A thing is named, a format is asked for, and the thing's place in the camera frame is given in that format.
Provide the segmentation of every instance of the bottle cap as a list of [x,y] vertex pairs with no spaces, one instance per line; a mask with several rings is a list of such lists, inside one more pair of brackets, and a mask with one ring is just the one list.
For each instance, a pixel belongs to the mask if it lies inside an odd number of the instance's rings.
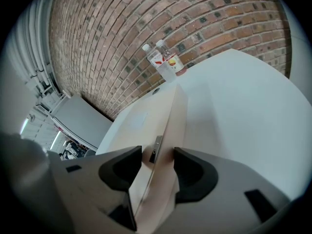
[[150,45],[145,44],[145,45],[143,45],[142,49],[143,49],[145,52],[149,52],[149,51],[151,50],[151,47],[150,47]]
[[156,42],[156,46],[159,48],[161,47],[162,45],[165,45],[165,41],[162,39],[162,40],[159,40],[158,42]]

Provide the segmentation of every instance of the white pipe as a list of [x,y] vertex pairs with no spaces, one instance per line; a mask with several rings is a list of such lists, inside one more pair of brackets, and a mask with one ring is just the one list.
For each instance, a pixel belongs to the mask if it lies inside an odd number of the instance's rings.
[[8,37],[5,48],[6,54],[8,55],[8,58],[13,64],[13,67],[17,70],[23,81],[28,82],[30,80],[30,76],[29,73],[22,67],[19,55],[16,55],[16,51],[14,51],[14,38],[12,36],[12,33]]
[[30,60],[30,56],[28,55],[28,46],[26,45],[26,39],[25,39],[25,34],[24,34],[24,29],[23,29],[23,23],[24,23],[24,13],[19,17],[17,21],[17,27],[16,27],[16,34],[17,34],[17,39],[18,41],[18,49],[20,52],[20,55],[22,59],[25,61],[25,65],[29,72],[31,73],[32,76],[36,76],[37,73],[33,68],[32,61]]
[[37,40],[38,40],[37,44],[38,44],[39,56],[41,59],[41,63],[43,65],[45,75],[48,78],[49,75],[48,75],[48,72],[46,71],[46,62],[44,60],[43,51],[42,51],[41,15],[42,15],[42,7],[43,7],[44,0],[39,0],[38,3],[39,3],[39,10],[38,10],[38,16],[37,16]]
[[52,86],[49,86],[49,87],[47,87],[44,91],[43,91],[43,93],[45,94],[45,92],[47,92],[49,89],[51,89],[52,88]]
[[34,77],[34,80],[35,82],[37,83],[37,86],[39,87],[40,89],[40,92],[42,93],[44,91],[44,87],[43,85],[41,84],[38,76],[37,76],[37,73],[36,71],[34,70],[34,67],[31,65],[30,63],[30,60],[29,60],[29,56],[27,56],[27,53],[26,53],[26,50],[25,50],[25,41],[24,41],[24,35],[21,34],[21,31],[18,29],[22,26],[22,21],[20,21],[22,19],[19,19],[18,22],[17,22],[17,28],[16,28],[16,34],[19,38],[19,45],[20,45],[20,48],[17,47],[17,41],[16,41],[16,38],[15,38],[15,34],[13,32],[13,38],[14,38],[14,41],[13,43],[16,45],[16,53],[15,55],[21,59],[21,63],[23,63],[24,65],[23,66],[26,66],[27,69],[29,70],[30,74]]
[[33,49],[31,47],[31,42],[30,42],[30,33],[29,33],[29,11],[30,11],[30,6],[27,6],[25,9],[25,24],[24,24],[24,31],[25,31],[25,36],[26,36],[26,43],[28,47],[28,53],[30,55],[31,61],[33,62],[33,66],[37,66],[35,56]]
[[[45,27],[45,39],[46,39],[46,46],[45,47],[47,48],[47,54],[48,54],[47,58],[48,58],[48,61],[49,61],[49,65],[51,65],[51,70],[52,70],[53,77],[55,78],[56,75],[55,75],[55,72],[54,72],[54,68],[52,66],[51,52],[50,52],[50,46],[49,46],[49,24],[50,24],[50,16],[51,16],[51,11],[52,11],[52,3],[53,3],[53,0],[49,0],[48,1],[48,5],[47,5],[47,8],[46,8],[46,11],[44,12],[44,14],[42,16],[46,18],[46,25],[44,25],[44,27]],[[45,69],[45,71],[48,70],[48,66],[45,66],[43,68]],[[53,82],[52,82],[50,76],[48,76],[48,79],[50,81],[50,84],[53,86],[54,91],[59,95],[59,92],[57,91],[57,89],[53,85]],[[57,86],[60,87],[60,85],[58,83],[58,80],[56,78],[54,79],[54,81],[56,82]]]
[[[29,32],[30,32],[30,42],[31,42],[31,47],[33,48],[33,52],[34,52],[34,56],[35,56],[35,60],[37,63],[37,67],[38,69],[42,72],[43,71],[43,66],[41,63],[41,59],[39,56],[39,51],[38,51],[38,46],[37,46],[37,41],[36,41],[36,30],[35,30],[35,26],[36,26],[36,3],[37,0],[34,0],[31,3],[30,6],[30,13],[29,13]],[[44,79],[44,82],[49,85],[49,81],[45,75],[44,72],[41,73],[42,77]]]
[[66,97],[65,94],[63,94],[60,98],[59,98],[59,102],[56,104],[56,106],[53,109],[50,109],[49,113],[53,113],[54,110],[56,110],[56,108],[63,102],[63,99]]

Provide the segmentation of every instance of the white wall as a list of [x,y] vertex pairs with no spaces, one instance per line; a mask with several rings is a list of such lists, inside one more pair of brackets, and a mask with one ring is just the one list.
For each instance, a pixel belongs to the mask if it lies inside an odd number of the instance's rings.
[[0,58],[0,131],[19,133],[37,98],[16,74],[7,56]]
[[98,148],[112,122],[78,95],[67,100],[55,118],[83,141]]
[[[49,150],[57,136],[59,129],[55,126],[54,122],[44,114],[35,109],[30,110],[30,115],[34,116],[33,122],[28,121],[21,136],[25,139],[33,140],[38,143],[45,150]],[[66,136],[62,133],[59,134],[51,151],[60,153],[63,151],[63,144]]]
[[286,5],[280,0],[287,15],[292,38],[292,69],[290,81],[307,98],[312,105],[312,48],[300,25],[300,22]]

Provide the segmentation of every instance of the white tabletop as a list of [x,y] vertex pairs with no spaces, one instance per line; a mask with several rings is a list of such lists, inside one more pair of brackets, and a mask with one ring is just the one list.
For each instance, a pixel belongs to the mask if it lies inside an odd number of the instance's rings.
[[[177,83],[189,100],[184,148],[244,163],[290,199],[304,192],[312,175],[312,107],[286,77],[231,49],[159,88]],[[107,151],[135,103],[118,115],[97,155]]]

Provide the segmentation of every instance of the plastic water bottle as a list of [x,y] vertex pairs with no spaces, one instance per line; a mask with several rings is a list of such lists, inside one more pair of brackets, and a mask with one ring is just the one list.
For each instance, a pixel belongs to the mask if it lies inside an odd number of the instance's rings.
[[147,60],[156,68],[165,81],[172,82],[175,80],[175,73],[159,50],[155,49],[152,51],[152,48],[148,44],[143,45],[142,49],[147,54]]
[[157,48],[159,48],[168,62],[169,66],[175,72],[176,76],[180,76],[187,71],[187,68],[181,62],[179,56],[169,50],[164,40],[159,40],[156,43]]

